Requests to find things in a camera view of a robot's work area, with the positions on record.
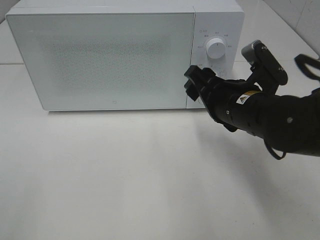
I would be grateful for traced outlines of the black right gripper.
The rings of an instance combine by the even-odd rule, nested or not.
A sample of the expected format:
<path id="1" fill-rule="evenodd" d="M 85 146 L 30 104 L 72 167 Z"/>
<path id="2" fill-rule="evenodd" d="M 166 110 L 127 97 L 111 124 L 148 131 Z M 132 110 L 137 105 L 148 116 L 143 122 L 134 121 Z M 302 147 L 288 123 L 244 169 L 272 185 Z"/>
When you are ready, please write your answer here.
<path id="1" fill-rule="evenodd" d="M 228 131 L 235 132 L 239 128 L 232 122 L 230 105 L 246 92 L 261 92 L 257 85 L 247 84 L 245 80 L 224 80 L 208 67 L 200 68 L 191 65 L 184 76 L 188 79 L 184 84 L 185 92 L 194 102 L 203 100 L 203 104 L 210 117 L 218 124 L 223 125 Z"/>

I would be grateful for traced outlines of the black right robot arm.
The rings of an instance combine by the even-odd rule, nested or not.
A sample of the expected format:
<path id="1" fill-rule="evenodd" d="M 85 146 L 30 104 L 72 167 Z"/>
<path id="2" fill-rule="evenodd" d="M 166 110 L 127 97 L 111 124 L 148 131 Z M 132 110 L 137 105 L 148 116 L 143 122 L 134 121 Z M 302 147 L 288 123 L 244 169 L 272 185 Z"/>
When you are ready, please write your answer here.
<path id="1" fill-rule="evenodd" d="M 200 98 L 216 123 L 230 132 L 242 130 L 263 139 L 274 158 L 280 160 L 287 153 L 320 155 L 319 89 L 304 97 L 268 94 L 243 79 L 224 80 L 196 65 L 184 76 L 187 95 Z"/>

